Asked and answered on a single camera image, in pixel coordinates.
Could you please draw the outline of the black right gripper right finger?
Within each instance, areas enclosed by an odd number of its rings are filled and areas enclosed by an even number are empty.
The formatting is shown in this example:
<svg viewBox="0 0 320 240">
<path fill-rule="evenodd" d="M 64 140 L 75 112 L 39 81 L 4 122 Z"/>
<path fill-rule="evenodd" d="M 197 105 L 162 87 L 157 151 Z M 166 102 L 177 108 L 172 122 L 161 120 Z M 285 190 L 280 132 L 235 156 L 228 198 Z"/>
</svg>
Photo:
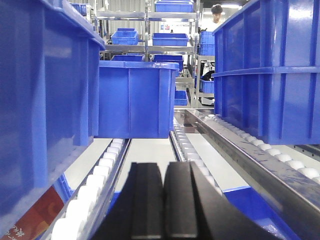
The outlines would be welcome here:
<svg viewBox="0 0 320 240">
<path fill-rule="evenodd" d="M 166 240 L 275 240 L 209 183 L 195 163 L 171 162 L 164 181 Z"/>
</svg>

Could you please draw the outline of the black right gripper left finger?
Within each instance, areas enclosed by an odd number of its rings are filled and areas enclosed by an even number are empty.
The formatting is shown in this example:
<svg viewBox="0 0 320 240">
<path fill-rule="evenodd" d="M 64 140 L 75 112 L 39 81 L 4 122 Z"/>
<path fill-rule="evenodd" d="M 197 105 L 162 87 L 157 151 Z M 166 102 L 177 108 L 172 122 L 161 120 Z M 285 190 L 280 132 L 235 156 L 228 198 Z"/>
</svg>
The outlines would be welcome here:
<svg viewBox="0 0 320 240">
<path fill-rule="evenodd" d="M 133 162 L 95 240 L 162 240 L 163 182 L 156 163 Z"/>
</svg>

